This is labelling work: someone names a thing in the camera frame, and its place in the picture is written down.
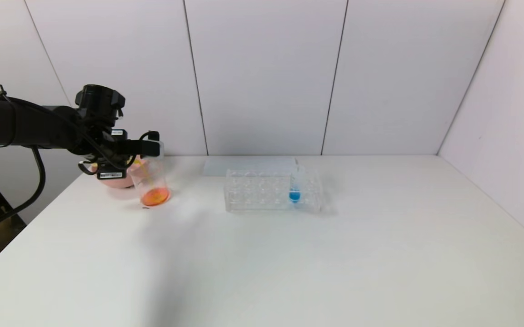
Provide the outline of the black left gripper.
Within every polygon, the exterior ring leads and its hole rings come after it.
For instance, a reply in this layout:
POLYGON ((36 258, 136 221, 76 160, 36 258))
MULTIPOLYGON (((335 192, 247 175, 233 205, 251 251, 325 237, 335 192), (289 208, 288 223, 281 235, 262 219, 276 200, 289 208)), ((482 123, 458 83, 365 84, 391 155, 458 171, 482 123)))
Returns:
POLYGON ((96 164, 96 178, 98 180, 127 178, 127 170, 118 169, 109 163, 98 163, 96 164))

